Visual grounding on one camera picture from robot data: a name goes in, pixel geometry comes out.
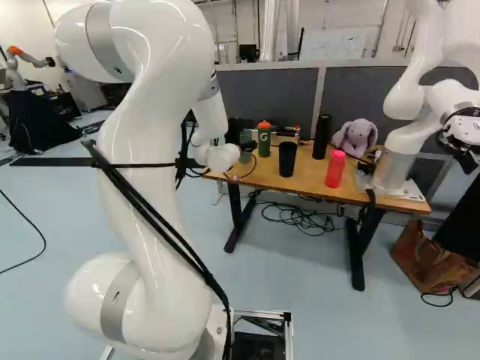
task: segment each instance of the bunny ear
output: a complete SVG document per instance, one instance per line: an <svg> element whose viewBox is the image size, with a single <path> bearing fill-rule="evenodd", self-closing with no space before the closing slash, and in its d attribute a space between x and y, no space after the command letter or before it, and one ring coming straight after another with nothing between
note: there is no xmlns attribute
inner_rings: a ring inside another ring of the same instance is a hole
<svg viewBox="0 0 480 360"><path fill-rule="evenodd" d="M331 141L340 148L342 146L342 143L345 140L345 133L348 131L348 128L350 125L353 123L353 121L347 121L345 124L342 125L342 128L334 133L333 137L331 138Z"/></svg>
<svg viewBox="0 0 480 360"><path fill-rule="evenodd" d="M377 126L372 122L370 124L370 133L368 134L368 147L372 147L377 143L378 140L378 128Z"/></svg>

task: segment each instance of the black thermos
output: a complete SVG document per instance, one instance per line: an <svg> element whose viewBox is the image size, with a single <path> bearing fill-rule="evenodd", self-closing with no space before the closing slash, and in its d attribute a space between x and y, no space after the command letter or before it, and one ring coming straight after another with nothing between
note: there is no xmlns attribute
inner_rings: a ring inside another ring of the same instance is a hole
<svg viewBox="0 0 480 360"><path fill-rule="evenodd" d="M328 114L320 115L316 122L315 143L312 152L312 158L315 160L325 159L330 137L330 122L332 122L332 117Z"/></svg>

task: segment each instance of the gatorade bottle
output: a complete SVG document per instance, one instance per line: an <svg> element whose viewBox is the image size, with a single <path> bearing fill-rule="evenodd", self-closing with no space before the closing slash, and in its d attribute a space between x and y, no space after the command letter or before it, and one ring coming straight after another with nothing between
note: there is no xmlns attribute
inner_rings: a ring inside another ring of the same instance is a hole
<svg viewBox="0 0 480 360"><path fill-rule="evenodd" d="M263 120L258 124L258 155L261 158L270 156L270 142L272 140L272 132L270 131L270 123Z"/></svg>
<svg viewBox="0 0 480 360"><path fill-rule="evenodd" d="M325 185L329 188L338 188L342 182L345 168L345 153L341 150L332 150L331 159L328 163Z"/></svg>

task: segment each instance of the wooden table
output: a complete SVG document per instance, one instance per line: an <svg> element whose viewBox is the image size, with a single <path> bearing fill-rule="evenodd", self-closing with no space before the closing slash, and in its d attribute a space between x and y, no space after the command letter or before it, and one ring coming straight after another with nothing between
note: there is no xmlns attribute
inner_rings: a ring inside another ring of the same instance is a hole
<svg viewBox="0 0 480 360"><path fill-rule="evenodd" d="M255 191L248 200L242 211L239 185L248 185L256 189L276 190L292 194L300 194L307 197L316 197L325 200L335 201L343 204L366 206L364 214L359 219L361 227L357 230L357 221L351 218L346 219L346 235L349 243L349 257L352 271L352 286L356 290L365 289L365 277L363 272L362 257L374 236L377 227L387 210L403 212L407 214L429 214L431 208L426 201L416 202L407 199L398 199L393 196L376 196L374 203L364 192L356 189L355 169L357 160L347 158L341 186L332 189L325 186L324 180L329 165L329 152L325 160L312 158L313 142L303 142L297 149L295 159L295 171L292 177L283 178L278 170L278 142L284 139L272 139L270 157L260 157L257 150L253 153L257 159L255 170L248 176L254 167L254 161L249 163L236 163L228 171L226 177L221 172L210 172L204 177L207 179L220 180L228 183L230 208L232 211L233 230L230 233L224 250L232 253L240 239L243 229L251 216L254 206L257 203L257 196L260 193Z"/></svg>

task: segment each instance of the green water bottle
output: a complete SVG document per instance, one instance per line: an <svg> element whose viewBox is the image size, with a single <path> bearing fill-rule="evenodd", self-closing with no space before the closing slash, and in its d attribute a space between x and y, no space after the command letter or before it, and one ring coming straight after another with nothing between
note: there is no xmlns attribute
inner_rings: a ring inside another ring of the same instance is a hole
<svg viewBox="0 0 480 360"><path fill-rule="evenodd" d="M272 140L272 132L270 123L263 120L258 124L258 155L261 158L270 156L270 142Z"/></svg>

